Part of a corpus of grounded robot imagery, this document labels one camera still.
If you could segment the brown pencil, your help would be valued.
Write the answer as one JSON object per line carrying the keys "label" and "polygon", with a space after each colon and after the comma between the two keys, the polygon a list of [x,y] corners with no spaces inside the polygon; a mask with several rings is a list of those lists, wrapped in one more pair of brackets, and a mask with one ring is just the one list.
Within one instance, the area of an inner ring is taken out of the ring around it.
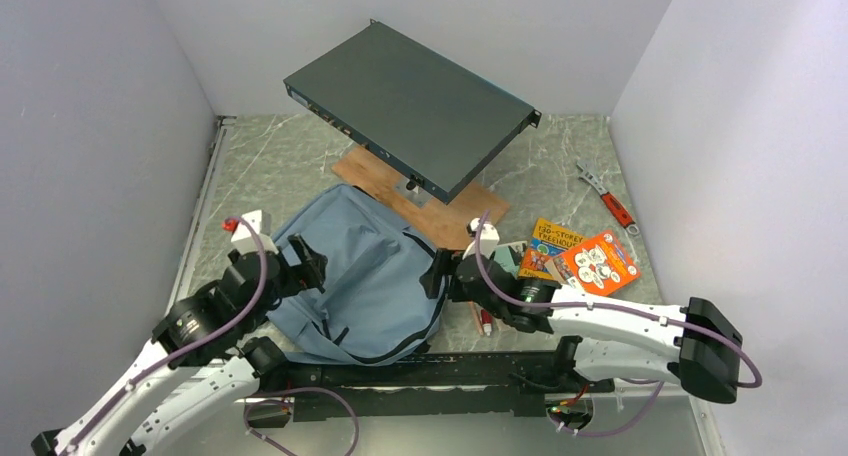
{"label": "brown pencil", "polygon": [[472,317],[472,320],[474,322],[477,333],[480,336],[484,336],[485,332],[484,332],[484,329],[483,329],[480,313],[477,309],[477,306],[473,302],[468,302],[467,305],[469,307],[471,317]]}

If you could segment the blue student backpack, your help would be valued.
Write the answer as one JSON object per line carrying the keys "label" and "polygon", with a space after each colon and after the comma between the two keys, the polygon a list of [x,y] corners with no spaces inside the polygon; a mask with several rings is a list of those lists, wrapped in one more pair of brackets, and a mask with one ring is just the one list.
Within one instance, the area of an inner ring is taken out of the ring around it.
{"label": "blue student backpack", "polygon": [[446,301],[427,299],[419,278],[436,247],[361,189],[338,184],[272,236],[284,249],[299,234],[327,257],[325,292],[284,298],[268,319],[294,346],[288,360],[322,365],[391,365],[440,328]]}

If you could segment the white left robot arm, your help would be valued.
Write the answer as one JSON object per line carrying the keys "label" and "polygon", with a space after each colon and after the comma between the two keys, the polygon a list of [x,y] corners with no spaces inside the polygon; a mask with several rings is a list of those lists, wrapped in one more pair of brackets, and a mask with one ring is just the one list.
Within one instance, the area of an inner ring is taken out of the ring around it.
{"label": "white left robot arm", "polygon": [[203,411],[258,392],[279,393],[287,359],[267,337],[239,340],[283,299],[321,289],[326,256],[300,236],[288,263],[266,235],[233,249],[222,276],[176,302],[113,387],[73,424],[39,433],[36,455],[149,455],[185,432]]}

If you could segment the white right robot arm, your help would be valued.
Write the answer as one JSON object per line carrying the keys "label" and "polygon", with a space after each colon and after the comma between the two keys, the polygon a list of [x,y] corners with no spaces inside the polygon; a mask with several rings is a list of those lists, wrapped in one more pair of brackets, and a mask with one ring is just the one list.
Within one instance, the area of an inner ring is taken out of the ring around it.
{"label": "white right robot arm", "polygon": [[551,377],[574,391],[607,379],[654,380],[702,400],[736,402],[743,338],[710,300],[683,305],[610,299],[540,278],[518,278],[492,259],[440,249],[419,279],[431,298],[473,302],[524,333],[558,338]]}

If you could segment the brown wooden board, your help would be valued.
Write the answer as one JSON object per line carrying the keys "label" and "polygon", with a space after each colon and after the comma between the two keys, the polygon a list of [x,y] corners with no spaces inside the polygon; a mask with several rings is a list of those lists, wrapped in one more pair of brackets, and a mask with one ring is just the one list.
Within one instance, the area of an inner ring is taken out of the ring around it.
{"label": "brown wooden board", "polygon": [[470,242],[467,224],[489,212],[489,220],[497,223],[510,204],[477,182],[466,186],[449,203],[432,196],[418,208],[394,189],[406,178],[366,149],[356,146],[332,166],[333,173],[346,183],[357,186],[374,199],[395,211],[435,245],[448,249],[464,249]]}

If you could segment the teal paperback book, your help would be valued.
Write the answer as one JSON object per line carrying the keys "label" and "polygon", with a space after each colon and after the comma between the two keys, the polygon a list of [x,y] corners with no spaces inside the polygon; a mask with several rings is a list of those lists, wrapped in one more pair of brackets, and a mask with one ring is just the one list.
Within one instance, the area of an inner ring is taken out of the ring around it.
{"label": "teal paperback book", "polygon": [[527,247],[528,243],[526,241],[499,244],[495,248],[492,257],[504,271],[517,277]]}

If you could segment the yellow treehouse book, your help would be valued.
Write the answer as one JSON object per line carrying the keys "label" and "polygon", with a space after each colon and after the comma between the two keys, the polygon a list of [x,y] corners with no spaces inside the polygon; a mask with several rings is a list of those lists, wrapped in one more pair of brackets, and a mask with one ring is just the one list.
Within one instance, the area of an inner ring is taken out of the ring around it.
{"label": "yellow treehouse book", "polygon": [[554,273],[548,270],[548,263],[561,253],[580,244],[585,237],[564,226],[544,218],[538,218],[533,227],[531,240],[524,251],[517,276],[519,278],[539,278],[564,282],[564,276],[558,268]]}

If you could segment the dark teal rack server unit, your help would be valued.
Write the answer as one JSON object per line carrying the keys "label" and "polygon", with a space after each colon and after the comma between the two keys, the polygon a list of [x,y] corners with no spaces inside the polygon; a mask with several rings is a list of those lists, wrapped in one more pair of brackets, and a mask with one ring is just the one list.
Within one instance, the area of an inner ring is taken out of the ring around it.
{"label": "dark teal rack server unit", "polygon": [[301,106],[445,204],[541,120],[533,105],[377,20],[283,84]]}

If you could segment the orange cartoon book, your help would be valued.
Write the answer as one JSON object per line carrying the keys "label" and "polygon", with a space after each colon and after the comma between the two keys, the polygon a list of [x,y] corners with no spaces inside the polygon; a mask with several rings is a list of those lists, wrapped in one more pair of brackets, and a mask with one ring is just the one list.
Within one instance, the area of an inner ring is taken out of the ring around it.
{"label": "orange cartoon book", "polygon": [[558,283],[603,297],[641,277],[640,269],[612,231],[553,256],[545,267]]}

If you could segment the metal stand bracket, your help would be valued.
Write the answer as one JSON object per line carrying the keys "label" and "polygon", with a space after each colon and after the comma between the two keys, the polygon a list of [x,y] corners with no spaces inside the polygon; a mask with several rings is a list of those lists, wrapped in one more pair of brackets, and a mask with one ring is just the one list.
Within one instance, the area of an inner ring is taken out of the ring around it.
{"label": "metal stand bracket", "polygon": [[406,201],[418,208],[423,208],[432,199],[432,195],[413,179],[401,178],[394,189]]}

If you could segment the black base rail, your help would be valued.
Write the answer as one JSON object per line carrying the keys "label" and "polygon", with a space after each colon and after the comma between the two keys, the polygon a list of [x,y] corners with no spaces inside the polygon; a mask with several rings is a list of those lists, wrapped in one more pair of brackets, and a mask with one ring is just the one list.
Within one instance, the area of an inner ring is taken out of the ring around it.
{"label": "black base rail", "polygon": [[612,380],[583,383],[556,369],[551,350],[429,353],[392,365],[288,362],[261,377],[261,396],[292,392],[292,418],[505,413],[543,417],[548,407],[578,395],[611,394]]}

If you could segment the aluminium frame rail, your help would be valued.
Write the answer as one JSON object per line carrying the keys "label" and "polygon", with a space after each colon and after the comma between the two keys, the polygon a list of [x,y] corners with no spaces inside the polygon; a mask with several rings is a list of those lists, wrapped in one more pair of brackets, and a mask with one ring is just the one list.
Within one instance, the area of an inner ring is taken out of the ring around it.
{"label": "aluminium frame rail", "polygon": [[216,117],[216,133],[208,147],[208,161],[204,178],[195,200],[192,219],[185,246],[177,267],[176,277],[171,289],[165,313],[189,293],[191,281],[196,268],[196,262],[202,246],[203,235],[210,214],[211,200],[214,197],[218,173],[228,151],[228,143],[232,128],[237,121],[236,116],[219,115]]}

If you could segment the red handled adjustable wrench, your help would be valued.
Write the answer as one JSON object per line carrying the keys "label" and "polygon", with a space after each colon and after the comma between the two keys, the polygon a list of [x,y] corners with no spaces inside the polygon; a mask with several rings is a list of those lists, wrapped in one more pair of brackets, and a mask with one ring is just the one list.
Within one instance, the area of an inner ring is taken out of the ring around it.
{"label": "red handled adjustable wrench", "polygon": [[597,176],[595,169],[584,160],[575,163],[578,168],[578,178],[591,186],[599,195],[604,206],[616,222],[630,235],[638,236],[641,231],[635,219],[624,205],[612,194]]}

